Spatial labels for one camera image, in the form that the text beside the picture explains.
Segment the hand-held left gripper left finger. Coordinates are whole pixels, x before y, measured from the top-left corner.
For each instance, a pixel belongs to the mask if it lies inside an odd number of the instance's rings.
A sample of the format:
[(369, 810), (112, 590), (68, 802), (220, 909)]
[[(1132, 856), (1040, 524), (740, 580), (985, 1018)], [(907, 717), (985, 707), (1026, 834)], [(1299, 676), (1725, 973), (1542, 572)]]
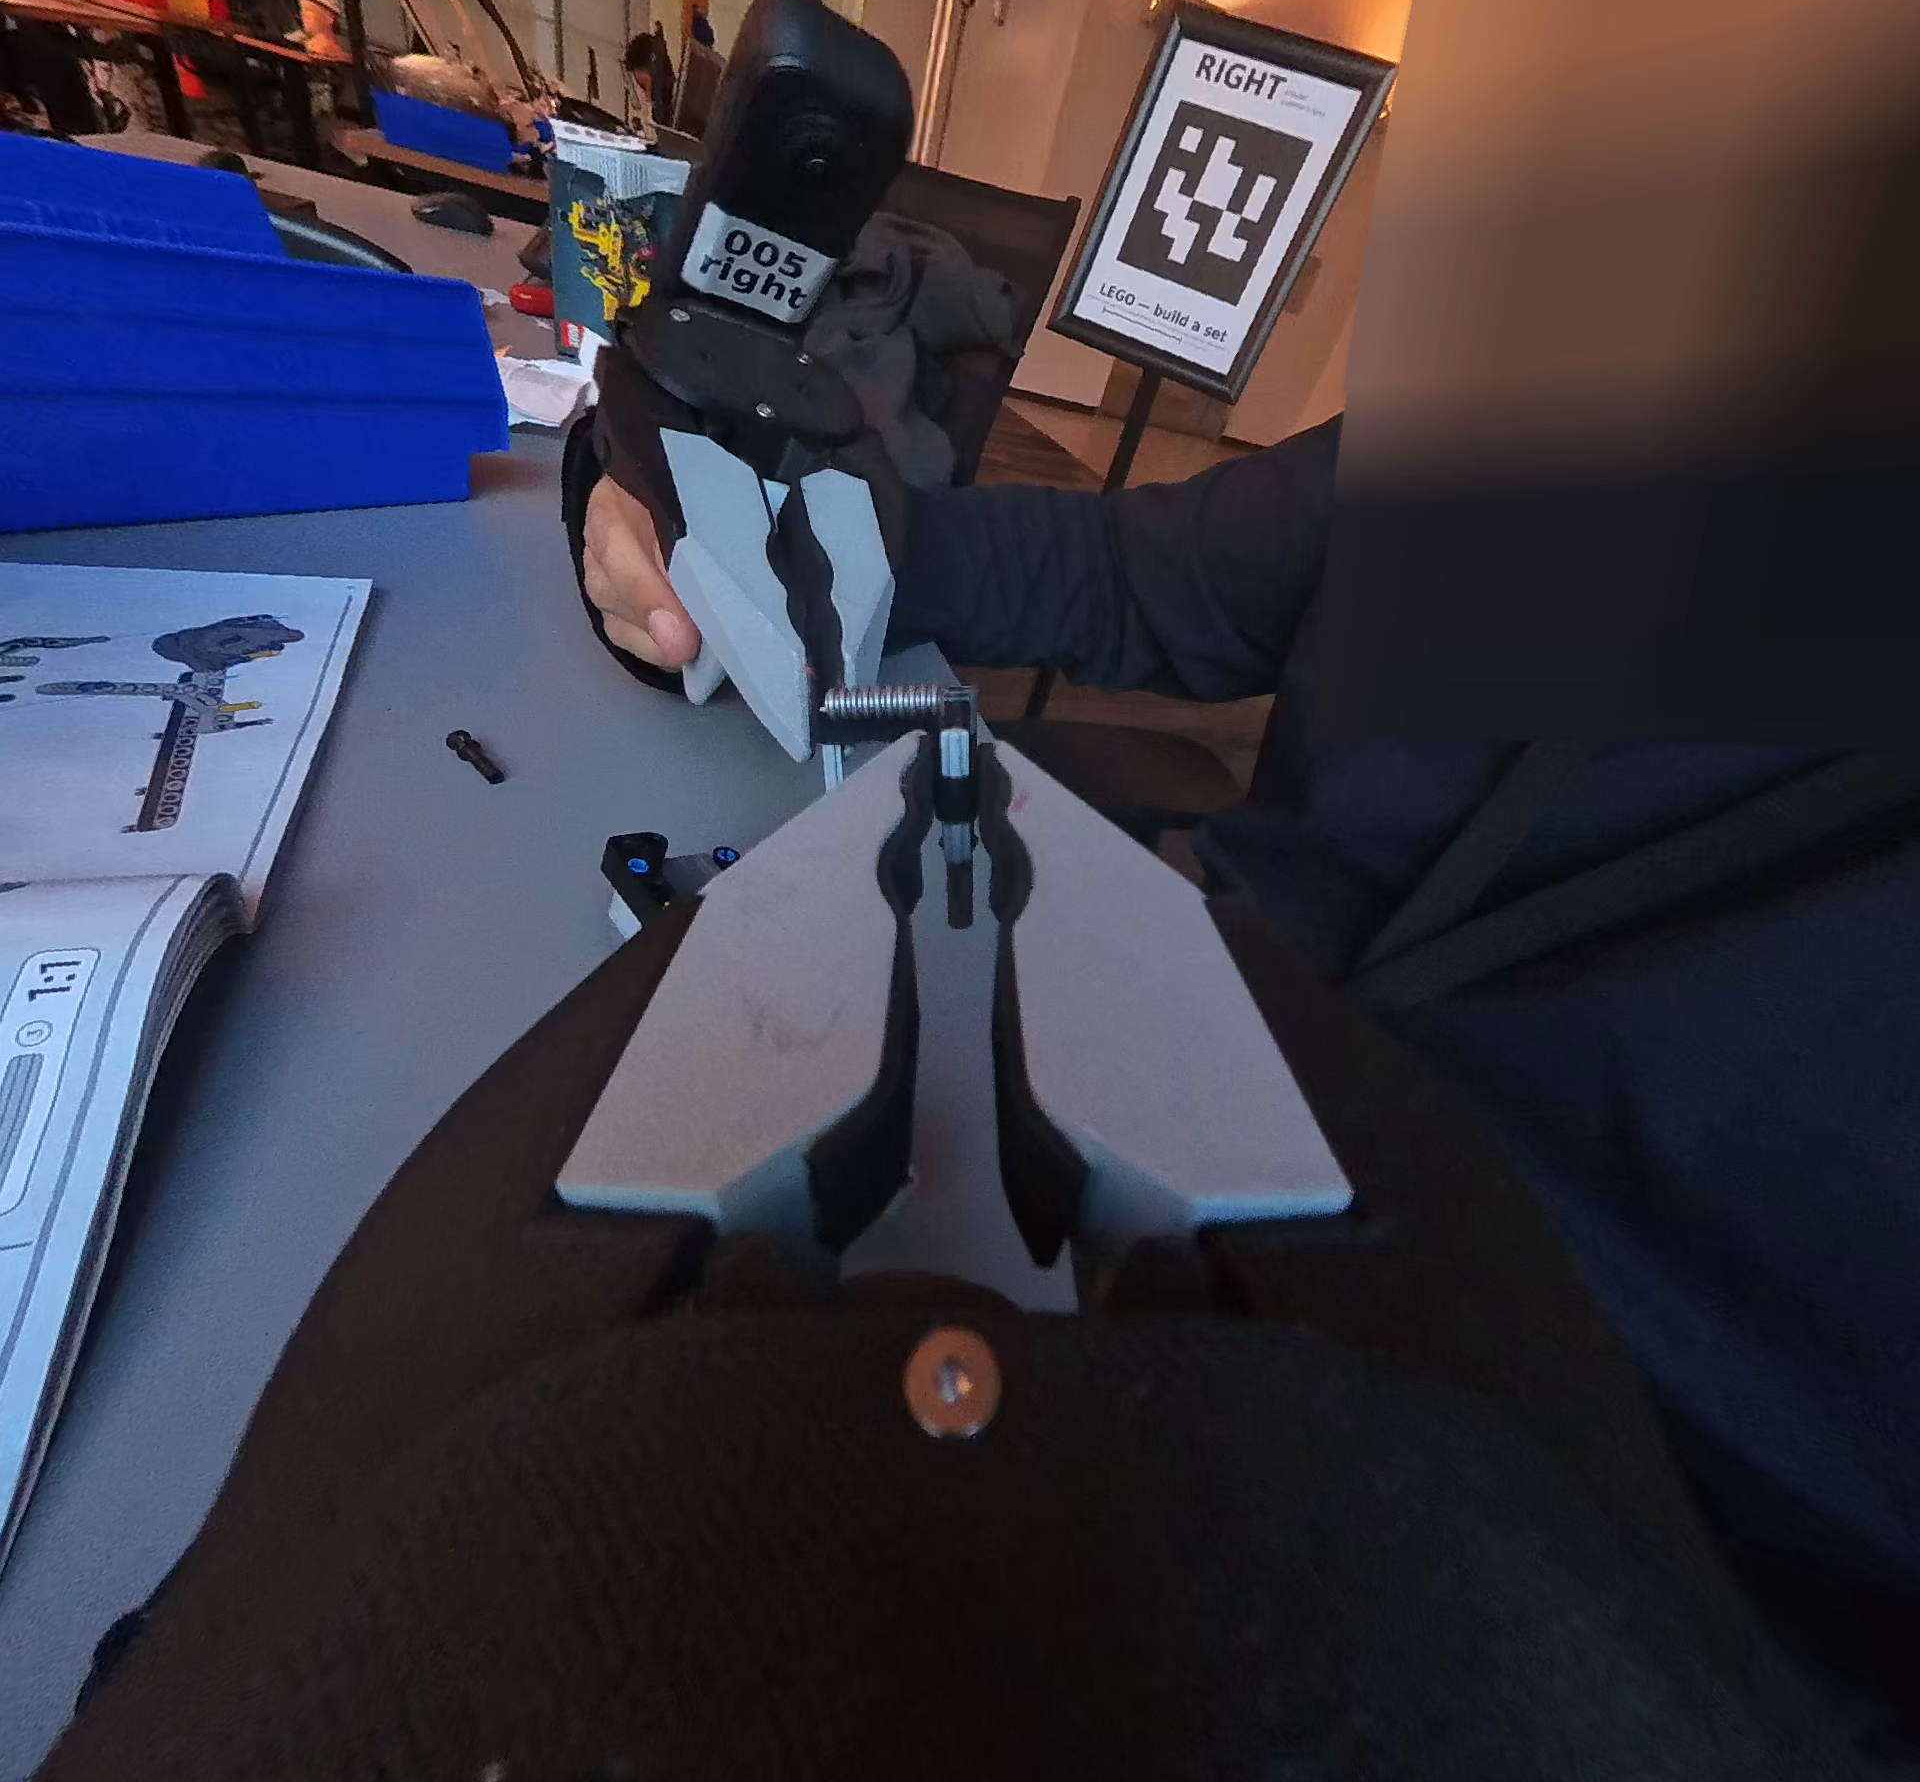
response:
[(562, 1203), (841, 1255), (910, 1168), (923, 852), (914, 736), (713, 879), (556, 1174)]

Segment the dark jacket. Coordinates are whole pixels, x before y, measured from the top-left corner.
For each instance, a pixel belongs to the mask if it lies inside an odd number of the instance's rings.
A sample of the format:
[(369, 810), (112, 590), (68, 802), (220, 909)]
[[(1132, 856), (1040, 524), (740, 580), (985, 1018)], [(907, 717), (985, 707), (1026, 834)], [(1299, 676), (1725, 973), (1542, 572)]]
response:
[(875, 211), (828, 284), (804, 354), (832, 365), (911, 485), (965, 485), (1017, 363), (1017, 296), (963, 243)]

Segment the black chair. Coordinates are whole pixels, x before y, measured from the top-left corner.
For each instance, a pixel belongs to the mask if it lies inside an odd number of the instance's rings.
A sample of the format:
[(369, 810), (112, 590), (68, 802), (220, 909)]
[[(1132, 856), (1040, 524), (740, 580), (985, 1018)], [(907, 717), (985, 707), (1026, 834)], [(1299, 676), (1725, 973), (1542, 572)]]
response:
[(1073, 795), (1128, 830), (1195, 885), (1198, 824), (1233, 810), (1252, 780), (1270, 698), (1198, 704), (1146, 692), (1110, 695), (1055, 681), (1031, 704), (1040, 671), (968, 668), (981, 715)]
[(914, 402), (953, 450), (951, 482), (965, 485), (1047, 313), (1080, 205), (910, 162), (881, 211), (914, 251)]

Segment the lego box yellow machine picture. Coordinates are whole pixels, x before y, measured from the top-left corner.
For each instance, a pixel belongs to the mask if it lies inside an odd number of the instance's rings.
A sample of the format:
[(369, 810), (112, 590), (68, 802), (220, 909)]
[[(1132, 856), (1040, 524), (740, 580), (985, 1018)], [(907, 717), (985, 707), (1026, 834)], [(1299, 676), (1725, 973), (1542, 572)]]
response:
[(646, 297), (660, 243), (688, 184), (697, 143), (664, 143), (566, 120), (544, 160), (548, 282), (560, 357), (592, 367)]

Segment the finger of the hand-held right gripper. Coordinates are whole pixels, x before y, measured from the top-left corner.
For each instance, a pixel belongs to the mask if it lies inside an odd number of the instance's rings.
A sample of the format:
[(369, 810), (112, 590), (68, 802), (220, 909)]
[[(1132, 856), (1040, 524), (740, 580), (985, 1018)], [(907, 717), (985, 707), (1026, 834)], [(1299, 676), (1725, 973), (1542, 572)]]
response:
[(865, 480), (823, 468), (789, 488), (787, 583), (816, 688), (875, 686), (895, 575)]
[(732, 684), (780, 749), (808, 761), (818, 692), (770, 556), (783, 521), (799, 518), (803, 487), (777, 482), (770, 502), (753, 468), (704, 433), (666, 427), (660, 446), (683, 521), (667, 582), (700, 639), (681, 671), (686, 701), (707, 704)]

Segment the person's right forearm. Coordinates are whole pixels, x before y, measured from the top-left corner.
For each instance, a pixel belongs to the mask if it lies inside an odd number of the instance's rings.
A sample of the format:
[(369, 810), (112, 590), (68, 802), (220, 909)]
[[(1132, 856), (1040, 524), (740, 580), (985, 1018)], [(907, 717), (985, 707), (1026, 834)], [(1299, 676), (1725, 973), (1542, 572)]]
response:
[(1178, 482), (907, 491), (889, 640), (1195, 702), (1311, 677), (1336, 415)]

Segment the lego instruction booklet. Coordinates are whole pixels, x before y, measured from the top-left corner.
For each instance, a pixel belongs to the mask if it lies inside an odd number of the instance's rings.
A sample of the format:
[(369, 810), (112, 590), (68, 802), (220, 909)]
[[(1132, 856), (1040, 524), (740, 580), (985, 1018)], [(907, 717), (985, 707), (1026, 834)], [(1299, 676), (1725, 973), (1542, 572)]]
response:
[(3, 568), (3, 1554), (100, 1290), (157, 1071), (252, 930), (373, 587)]

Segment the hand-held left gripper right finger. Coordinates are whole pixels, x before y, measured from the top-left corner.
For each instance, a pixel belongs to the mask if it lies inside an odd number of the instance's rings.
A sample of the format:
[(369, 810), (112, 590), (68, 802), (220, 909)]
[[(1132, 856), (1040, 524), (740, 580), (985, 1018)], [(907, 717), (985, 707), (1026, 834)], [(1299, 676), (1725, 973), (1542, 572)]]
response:
[(1348, 1216), (1201, 894), (1009, 741), (981, 754), (996, 1127), (1026, 1255)]

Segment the blue plastic bin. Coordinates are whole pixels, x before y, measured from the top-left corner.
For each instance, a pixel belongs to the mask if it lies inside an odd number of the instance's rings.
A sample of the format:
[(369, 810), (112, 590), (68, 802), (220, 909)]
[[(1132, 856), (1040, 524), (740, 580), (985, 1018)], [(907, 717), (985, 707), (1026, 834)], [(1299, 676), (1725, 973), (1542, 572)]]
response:
[(474, 115), (378, 87), (372, 88), (372, 108), (378, 136), (410, 156), (522, 179), (540, 169), (537, 146), (497, 115)]
[(4, 136), (4, 532), (461, 502), (510, 446), (471, 284), (292, 259), (234, 172)]

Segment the white crumpled paper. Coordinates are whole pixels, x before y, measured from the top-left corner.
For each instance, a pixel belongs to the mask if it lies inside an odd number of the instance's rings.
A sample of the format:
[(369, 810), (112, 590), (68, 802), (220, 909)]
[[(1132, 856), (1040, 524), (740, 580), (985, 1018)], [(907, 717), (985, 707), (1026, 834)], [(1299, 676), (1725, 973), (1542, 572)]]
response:
[(579, 362), (495, 357), (510, 427), (566, 429), (593, 405), (593, 374)]

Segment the framed marker sign on stand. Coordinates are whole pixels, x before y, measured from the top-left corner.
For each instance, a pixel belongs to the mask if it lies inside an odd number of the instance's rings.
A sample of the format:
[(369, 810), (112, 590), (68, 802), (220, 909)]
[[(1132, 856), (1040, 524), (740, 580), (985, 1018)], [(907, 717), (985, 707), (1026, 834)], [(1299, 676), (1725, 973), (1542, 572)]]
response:
[(1366, 143), (1397, 63), (1204, 0), (1157, 39), (1047, 329), (1139, 374), (1105, 491), (1164, 384), (1238, 402)]

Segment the person's right hand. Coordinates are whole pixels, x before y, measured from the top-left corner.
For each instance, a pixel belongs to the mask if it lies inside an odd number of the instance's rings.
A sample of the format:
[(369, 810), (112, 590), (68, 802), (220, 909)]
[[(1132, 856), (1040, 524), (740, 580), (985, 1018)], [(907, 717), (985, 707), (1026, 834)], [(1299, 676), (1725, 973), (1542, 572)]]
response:
[(586, 502), (581, 582), (615, 651), (671, 676), (698, 659), (700, 632), (667, 580), (658, 524), (606, 474)]

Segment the person's dark clothing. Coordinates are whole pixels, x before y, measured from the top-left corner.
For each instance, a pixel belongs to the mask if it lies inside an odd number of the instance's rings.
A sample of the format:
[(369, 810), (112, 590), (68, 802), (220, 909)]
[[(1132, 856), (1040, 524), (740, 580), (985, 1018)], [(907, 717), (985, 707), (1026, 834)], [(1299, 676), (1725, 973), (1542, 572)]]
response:
[(1542, 1197), (1735, 1569), (1915, 1774), (1915, 752), (1312, 739), (1209, 875)]

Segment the grey and black lego assembly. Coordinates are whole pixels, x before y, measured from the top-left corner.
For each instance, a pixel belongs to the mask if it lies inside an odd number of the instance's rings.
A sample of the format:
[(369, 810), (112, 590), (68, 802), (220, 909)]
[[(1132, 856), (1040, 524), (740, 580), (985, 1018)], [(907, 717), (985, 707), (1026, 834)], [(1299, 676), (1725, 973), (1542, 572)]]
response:
[(611, 933), (630, 941), (667, 907), (698, 900), (738, 862), (740, 852), (727, 844), (681, 855), (660, 832), (610, 835), (600, 868), (611, 891)]

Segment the lego shock absorber with spring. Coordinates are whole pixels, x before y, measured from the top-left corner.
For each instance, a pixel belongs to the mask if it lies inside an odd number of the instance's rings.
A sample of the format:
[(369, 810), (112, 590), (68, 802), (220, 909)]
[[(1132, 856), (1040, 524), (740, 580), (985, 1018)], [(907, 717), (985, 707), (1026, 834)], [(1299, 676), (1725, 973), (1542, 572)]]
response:
[(973, 850), (981, 813), (981, 732), (977, 697), (958, 684), (838, 686), (822, 695), (813, 718), (823, 787), (846, 778), (848, 752), (924, 734), (936, 746), (931, 804), (945, 867), (946, 918), (973, 927)]

